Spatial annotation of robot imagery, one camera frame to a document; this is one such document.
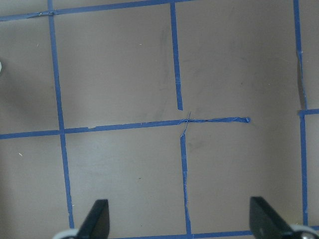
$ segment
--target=blue painter's tape line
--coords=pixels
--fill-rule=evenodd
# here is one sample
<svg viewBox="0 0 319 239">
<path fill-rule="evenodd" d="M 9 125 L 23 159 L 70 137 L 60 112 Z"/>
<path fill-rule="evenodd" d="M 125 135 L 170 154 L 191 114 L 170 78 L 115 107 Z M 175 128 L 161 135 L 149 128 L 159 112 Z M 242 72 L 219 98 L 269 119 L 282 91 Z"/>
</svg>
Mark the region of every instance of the blue painter's tape line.
<svg viewBox="0 0 319 239">
<path fill-rule="evenodd" d="M 192 234 L 192 238 L 220 238 L 220 237 L 235 237 L 235 236 L 251 236 L 250 231 L 236 232 L 219 232 L 219 233 L 202 233 Z M 150 237 L 134 237 L 134 238 L 118 238 L 118 239 L 187 239 L 187 235 L 168 235 L 168 236 L 150 236 Z"/>
<path fill-rule="evenodd" d="M 180 137 L 180 152 L 181 152 L 181 165 L 183 173 L 183 190 L 184 190 L 184 207 L 185 207 L 185 223 L 186 223 L 186 235 L 187 238 L 191 238 L 191 224 L 188 213 L 188 198 L 187 198 L 187 156 L 186 156 L 186 137 L 183 133 Z"/>
<path fill-rule="evenodd" d="M 57 9 L 55 13 L 69 14 L 69 13 L 80 13 L 80 12 L 90 12 L 90 11 L 103 11 L 103 10 L 130 8 L 130 7 L 160 5 L 160 4 L 166 4 L 171 2 L 172 2 L 171 0 L 147 0 L 147 1 L 123 2 L 123 3 L 115 3 L 115 4 L 98 5 L 98 6 L 84 6 L 84 7 Z"/>
<path fill-rule="evenodd" d="M 117 238 L 117 239 L 187 239 L 186 235 L 165 235 L 150 237 L 133 237 L 133 238 Z"/>
<path fill-rule="evenodd" d="M 53 8 L 52 0 L 48 0 L 48 8 L 49 9 Z M 67 209 L 68 209 L 68 213 L 69 213 L 69 226 L 70 226 L 70 228 L 74 228 L 71 187 L 70 187 L 70 178 L 69 178 L 69 167 L 68 167 L 68 159 L 67 159 L 67 151 L 66 151 L 64 121 L 63 121 L 62 102 L 61 102 L 61 88 L 60 88 L 60 82 L 59 82 L 59 67 L 58 67 L 58 57 L 57 57 L 57 49 L 56 49 L 54 17 L 52 15 L 49 16 L 49 27 L 50 27 L 50 38 L 51 38 L 51 50 L 52 50 L 52 62 L 53 62 L 56 103 L 57 103 L 58 121 L 59 121 L 59 129 L 60 129 L 60 141 L 61 141 L 61 150 L 62 150 L 64 183 L 65 183 Z"/>
<path fill-rule="evenodd" d="M 53 10 L 53 0 L 47 0 L 48 3 L 48 9 Z"/>
<path fill-rule="evenodd" d="M 58 66 L 58 57 L 57 57 L 56 40 L 55 40 L 55 28 L 54 28 L 53 18 L 54 18 L 53 16 L 49 16 L 53 73 L 54 73 L 56 103 L 57 103 L 57 109 L 58 109 L 59 128 L 60 130 L 64 130 L 62 102 L 61 102 L 61 88 L 60 88 L 60 82 L 59 82 L 59 66 Z"/>
<path fill-rule="evenodd" d="M 296 50 L 300 66 L 300 77 L 303 88 L 303 95 L 305 101 L 305 109 L 308 109 L 308 101 L 304 84 L 304 70 L 303 70 L 303 50 L 301 43 L 301 27 L 300 27 L 300 14 L 299 14 L 299 0 L 294 0 L 294 16 L 295 16 L 295 34 L 296 34 Z"/>
<path fill-rule="evenodd" d="M 300 111 L 299 115 L 319 115 L 319 109 Z"/>
<path fill-rule="evenodd" d="M 60 134 L 60 131 L 58 130 L 6 133 L 6 134 L 0 134 L 0 139 L 49 136 L 49 135 L 59 135 L 59 134 Z"/>
<path fill-rule="evenodd" d="M 65 133 L 82 133 L 82 132 L 96 132 L 96 131 L 109 131 L 119 129 L 131 129 L 131 128 L 148 128 L 148 127 L 159 127 L 159 126 L 170 126 L 181 124 L 180 120 L 168 120 L 158 122 L 142 122 L 142 123 L 128 123 L 128 124 L 115 124 L 96 126 L 94 128 L 82 127 L 82 128 L 67 128 Z"/>
<path fill-rule="evenodd" d="M 106 5 L 97 5 L 97 6 L 66 8 L 66 9 L 58 9 L 58 10 L 53 9 L 53 5 L 52 3 L 50 3 L 51 4 L 49 7 L 50 11 L 0 16 L 0 21 L 21 20 L 21 19 L 27 19 L 27 18 L 37 17 L 37 16 L 46 16 L 46 15 L 59 15 L 59 14 L 122 9 L 122 8 L 140 7 L 140 6 L 152 6 L 152 5 L 161 5 L 161 4 L 167 4 L 172 2 L 184 2 L 184 1 L 194 1 L 194 0 L 146 0 L 146 1 L 124 2 L 124 3 L 106 4 Z"/>
<path fill-rule="evenodd" d="M 220 237 L 236 237 L 236 236 L 250 236 L 250 235 L 252 235 L 250 231 L 236 231 L 236 232 L 193 234 L 193 238 L 220 238 Z"/>
<path fill-rule="evenodd" d="M 205 122 L 240 122 L 240 123 L 250 123 L 250 118 L 242 118 L 242 117 L 228 117 L 228 118 L 217 118 L 217 119 L 191 119 L 189 122 L 195 123 L 205 123 Z"/>
<path fill-rule="evenodd" d="M 205 122 L 241 122 L 249 123 L 250 118 L 241 117 L 229 117 L 229 118 L 217 118 L 217 119 L 176 119 L 166 121 L 154 121 L 154 122 L 142 122 L 142 123 L 128 123 L 128 124 L 115 124 L 115 125 L 104 125 L 96 126 L 94 128 L 81 127 L 81 128 L 66 128 L 65 133 L 83 133 L 83 132 L 97 132 L 97 131 L 109 131 L 109 130 L 120 130 L 120 129 L 131 129 L 131 128 L 148 128 L 148 127 L 160 127 L 160 126 L 171 126 L 179 125 L 182 123 L 205 123 Z"/>
<path fill-rule="evenodd" d="M 22 19 L 28 19 L 38 16 L 48 16 L 53 14 L 49 11 L 40 11 L 40 12 L 32 12 L 27 14 L 17 14 L 17 15 L 10 15 L 10 16 L 0 16 L 0 21 L 13 21 L 13 20 L 22 20 Z"/>
<path fill-rule="evenodd" d="M 301 141 L 301 168 L 302 168 L 302 194 L 303 194 L 303 223 L 308 225 L 308 190 L 307 190 L 307 148 L 306 148 L 306 121 L 300 116 Z"/>
<path fill-rule="evenodd" d="M 176 8 L 175 3 L 170 4 L 170 22 L 171 22 L 171 36 L 173 44 L 173 56 L 174 56 L 174 71 L 175 71 L 175 84 L 176 84 L 176 96 L 177 96 L 177 108 L 183 110 L 183 101 L 181 96 L 181 82 L 180 82 L 180 70 L 179 70 L 179 56 L 178 56 L 178 40 L 177 40 L 177 23 L 176 23 Z"/>
<path fill-rule="evenodd" d="M 66 192 L 66 203 L 67 203 L 67 208 L 68 208 L 68 213 L 69 213 L 69 226 L 70 226 L 70 228 L 74 228 L 71 186 L 70 186 L 70 177 L 69 177 L 68 157 L 67 157 L 67 152 L 66 152 L 65 134 L 61 134 L 60 140 L 61 140 L 61 150 L 62 150 L 62 162 L 63 162 L 64 183 L 65 183 L 65 192 Z"/>
</svg>

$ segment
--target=floor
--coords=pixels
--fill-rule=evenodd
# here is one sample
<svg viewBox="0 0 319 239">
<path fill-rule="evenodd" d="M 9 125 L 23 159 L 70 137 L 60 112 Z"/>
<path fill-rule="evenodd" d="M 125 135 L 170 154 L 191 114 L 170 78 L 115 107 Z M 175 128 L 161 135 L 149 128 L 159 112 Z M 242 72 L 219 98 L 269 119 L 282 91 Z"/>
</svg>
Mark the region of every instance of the floor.
<svg viewBox="0 0 319 239">
<path fill-rule="evenodd" d="M 319 230 L 319 2 L 2 0 L 0 234 L 96 199 L 110 238 L 252 239 L 249 198 Z"/>
</svg>

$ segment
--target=blue tape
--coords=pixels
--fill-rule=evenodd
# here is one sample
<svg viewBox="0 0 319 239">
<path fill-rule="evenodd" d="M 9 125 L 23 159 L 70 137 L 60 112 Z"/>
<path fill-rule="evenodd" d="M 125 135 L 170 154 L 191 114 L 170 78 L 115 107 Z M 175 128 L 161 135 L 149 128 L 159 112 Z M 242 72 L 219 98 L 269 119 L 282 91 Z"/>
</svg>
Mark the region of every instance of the blue tape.
<svg viewBox="0 0 319 239">
<path fill-rule="evenodd" d="M 155 121 L 155 122 L 142 122 L 142 123 L 128 123 L 128 124 L 116 124 L 116 125 L 105 125 L 97 126 L 95 128 L 81 127 L 81 128 L 67 128 L 64 133 L 83 133 L 83 132 L 96 132 L 96 131 L 109 131 L 109 130 L 120 130 L 120 129 L 131 129 L 131 128 L 148 128 L 148 127 L 160 127 L 160 126 L 171 126 L 179 125 L 182 123 L 205 123 L 205 122 L 241 122 L 249 123 L 250 118 L 218 118 L 218 119 L 177 119 L 167 121 Z M 32 132 L 20 132 L 20 133 L 7 133 L 0 134 L 0 139 L 9 138 L 22 138 L 22 137 L 35 137 L 35 136 L 49 136 L 59 135 L 60 130 L 47 130 L 47 131 L 32 131 Z"/>
<path fill-rule="evenodd" d="M 141 123 L 128 123 L 128 124 L 115 124 L 115 125 L 104 125 L 96 126 L 94 128 L 80 127 L 80 128 L 66 128 L 65 133 L 84 133 L 84 132 L 96 132 L 96 131 L 109 131 L 109 130 L 120 130 L 120 129 L 131 129 L 131 128 L 148 128 L 148 127 L 160 127 L 160 126 L 171 126 L 179 125 L 182 123 L 205 123 L 205 122 L 241 122 L 249 123 L 250 118 L 241 117 L 229 117 L 229 118 L 217 118 L 217 119 L 176 119 L 167 121 L 154 121 L 154 122 L 141 122 Z"/>
<path fill-rule="evenodd" d="M 220 237 L 236 237 L 236 236 L 251 236 L 250 231 L 236 232 L 219 232 L 219 233 L 202 233 L 192 234 L 192 238 L 220 238 Z M 187 239 L 187 235 L 168 235 L 168 236 L 150 236 L 150 237 L 134 237 L 134 238 L 118 238 L 118 239 Z"/>
<path fill-rule="evenodd" d="M 48 16 L 48 15 L 53 15 L 53 12 L 40 11 L 40 12 L 32 12 L 27 14 L 0 16 L 0 21 L 13 21 L 13 20 L 21 20 L 21 19 L 28 19 L 28 18 L 38 17 L 38 16 Z"/>
<path fill-rule="evenodd" d="M 187 238 L 186 238 L 186 235 L 165 235 L 165 236 L 116 238 L 116 239 L 187 239 Z"/>
<path fill-rule="evenodd" d="M 48 0 L 48 8 L 49 10 L 53 10 L 52 0 Z M 49 16 L 49 27 L 50 27 L 56 104 L 57 104 L 58 121 L 59 121 L 59 129 L 60 129 L 60 141 L 61 141 L 61 150 L 62 150 L 66 202 L 67 202 L 67 208 L 69 213 L 69 226 L 70 228 L 74 228 L 69 167 L 68 167 L 68 158 L 67 158 L 67 151 L 66 151 L 64 121 L 63 121 L 62 102 L 61 102 L 61 88 L 60 88 L 60 82 L 59 82 L 59 66 L 58 66 L 58 57 L 57 57 L 57 48 L 56 48 L 56 39 L 55 39 L 54 17 L 52 15 Z"/>
<path fill-rule="evenodd" d="M 307 191 L 307 149 L 305 116 L 300 116 L 301 169 L 303 194 L 303 223 L 308 225 L 308 191 Z"/>
<path fill-rule="evenodd" d="M 97 6 L 74 7 L 74 8 L 66 8 L 66 9 L 53 9 L 53 5 L 50 3 L 51 4 L 49 7 L 50 11 L 0 16 L 0 21 L 21 20 L 21 19 L 27 19 L 31 17 L 48 16 L 48 15 L 103 11 L 103 10 L 122 9 L 122 8 L 140 7 L 140 6 L 152 6 L 152 5 L 161 5 L 161 4 L 167 4 L 172 2 L 184 2 L 184 1 L 194 1 L 194 0 L 146 0 L 146 1 L 105 4 L 105 5 L 97 5 Z"/>
<path fill-rule="evenodd" d="M 66 152 L 65 134 L 60 135 L 60 140 L 61 140 L 61 150 L 62 150 L 66 204 L 67 204 L 68 213 L 69 213 L 69 226 L 70 228 L 74 228 L 71 186 L 70 186 L 70 177 L 69 177 L 69 165 L 68 165 L 68 157 Z"/>
<path fill-rule="evenodd" d="M 181 152 L 181 166 L 183 173 L 183 190 L 184 190 L 184 207 L 185 207 L 185 223 L 186 223 L 186 235 L 187 238 L 191 238 L 191 224 L 188 213 L 188 198 L 187 198 L 187 156 L 186 156 L 186 137 L 185 131 L 180 137 L 180 152 Z"/>
<path fill-rule="evenodd" d="M 250 235 L 252 235 L 250 231 L 236 231 L 236 232 L 193 234 L 193 238 L 220 238 L 220 237 L 238 237 L 238 236 L 250 236 Z"/>
<path fill-rule="evenodd" d="M 299 0 L 294 0 L 294 16 L 295 16 L 295 34 L 296 34 L 296 50 L 300 66 L 300 77 L 303 88 L 303 95 L 305 101 L 305 109 L 308 109 L 308 101 L 304 84 L 304 70 L 303 70 L 303 50 L 301 44 L 301 28 L 300 28 L 300 15 L 299 15 Z"/>
<path fill-rule="evenodd" d="M 49 136 L 49 135 L 59 135 L 59 134 L 60 134 L 59 130 L 33 131 L 33 132 L 22 132 L 22 133 L 7 133 L 7 134 L 0 134 L 0 139 Z"/>
<path fill-rule="evenodd" d="M 186 121 L 185 129 L 184 129 L 183 133 L 181 133 L 180 137 L 182 137 L 186 133 L 186 130 L 187 130 L 187 127 L 188 127 L 188 123 L 189 123 L 190 114 L 191 114 L 191 112 L 189 112 L 189 114 L 188 114 L 188 118 L 187 118 L 187 121 Z"/>
<path fill-rule="evenodd" d="M 319 115 L 319 109 L 299 111 L 299 115 L 300 115 L 300 116 L 305 116 L 305 115 Z"/>
<path fill-rule="evenodd" d="M 179 70 L 179 57 L 178 57 L 178 40 L 177 40 L 177 23 L 176 23 L 176 9 L 175 3 L 170 4 L 170 22 L 171 22 L 171 36 L 173 43 L 173 56 L 174 56 L 174 71 L 175 71 L 175 84 L 177 96 L 177 108 L 183 110 L 183 100 L 181 96 L 181 83 L 180 83 L 180 70 Z"/>
</svg>

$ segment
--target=grid square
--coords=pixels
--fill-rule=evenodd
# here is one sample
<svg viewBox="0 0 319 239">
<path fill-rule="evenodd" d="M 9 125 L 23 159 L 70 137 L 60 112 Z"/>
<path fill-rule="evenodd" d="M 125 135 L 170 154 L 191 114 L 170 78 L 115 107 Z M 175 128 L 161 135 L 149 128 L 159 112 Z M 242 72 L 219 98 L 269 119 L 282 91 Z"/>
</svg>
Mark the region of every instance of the grid square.
<svg viewBox="0 0 319 239">
<path fill-rule="evenodd" d="M 319 142 L 319 115 L 305 116 L 307 142 L 307 175 L 308 175 L 308 223 L 311 226 L 319 225 L 319 187 L 318 187 L 318 142 Z"/>
<path fill-rule="evenodd" d="M 303 48 L 304 82 L 308 98 L 309 109 L 319 108 L 319 2 L 315 0 L 299 1 L 301 38 Z"/>
<path fill-rule="evenodd" d="M 2 239 L 52 238 L 68 228 L 59 136 L 0 141 Z"/>
<path fill-rule="evenodd" d="M 0 16 L 46 11 L 46 0 L 1 0 Z"/>
<path fill-rule="evenodd" d="M 298 117 L 190 124 L 186 148 L 192 233 L 249 230 L 251 196 L 263 196 L 287 222 L 302 223 Z"/>
<path fill-rule="evenodd" d="M 181 118 L 168 4 L 55 19 L 66 127 Z"/>
<path fill-rule="evenodd" d="M 122 2 L 133 2 L 141 0 L 53 0 L 54 8 L 71 8 L 71 7 L 82 7 L 82 6 L 95 6 L 95 5 L 105 5 L 114 4 Z"/>
<path fill-rule="evenodd" d="M 68 134 L 73 215 L 79 227 L 97 199 L 110 205 L 110 238 L 185 234 L 183 126 Z"/>
<path fill-rule="evenodd" d="M 47 17 L 0 23 L 0 133 L 58 129 Z"/>
<path fill-rule="evenodd" d="M 209 118 L 261 108 L 272 115 L 295 105 L 293 14 L 286 0 L 177 3 L 184 110 Z"/>
</svg>

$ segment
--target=white object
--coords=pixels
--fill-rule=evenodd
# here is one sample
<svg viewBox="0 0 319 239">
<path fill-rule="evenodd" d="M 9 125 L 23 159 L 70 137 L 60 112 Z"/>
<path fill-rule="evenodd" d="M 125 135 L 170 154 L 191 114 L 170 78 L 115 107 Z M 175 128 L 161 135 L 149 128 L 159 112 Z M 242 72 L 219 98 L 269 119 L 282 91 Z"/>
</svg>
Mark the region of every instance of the white object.
<svg viewBox="0 0 319 239">
<path fill-rule="evenodd" d="M 318 233 L 310 227 L 304 225 L 290 225 L 294 232 L 303 232 L 301 234 L 302 239 L 315 239 L 315 236 L 318 236 Z"/>
<path fill-rule="evenodd" d="M 78 229 L 69 229 L 56 234 L 52 239 L 62 239 L 66 237 L 75 237 L 78 233 Z"/>
</svg>

